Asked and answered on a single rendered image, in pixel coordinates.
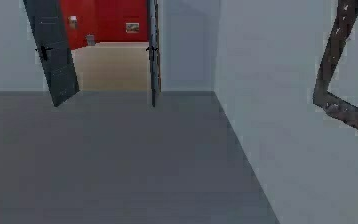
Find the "dark grey room door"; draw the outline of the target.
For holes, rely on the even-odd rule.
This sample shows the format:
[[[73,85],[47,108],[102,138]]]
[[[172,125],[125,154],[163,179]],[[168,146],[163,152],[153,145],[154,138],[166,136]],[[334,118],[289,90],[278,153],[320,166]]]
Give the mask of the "dark grey room door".
[[[52,48],[48,60],[40,62],[52,103],[58,107],[80,91],[59,0],[23,0],[23,3],[36,49]]]

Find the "dark brown picture frame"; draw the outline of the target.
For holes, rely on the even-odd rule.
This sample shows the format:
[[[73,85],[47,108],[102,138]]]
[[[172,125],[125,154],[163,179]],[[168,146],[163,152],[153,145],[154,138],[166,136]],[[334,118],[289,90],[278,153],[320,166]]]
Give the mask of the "dark brown picture frame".
[[[327,116],[358,131],[358,107],[331,93],[328,88],[358,17],[358,0],[338,0],[336,17],[317,72],[313,104]]]

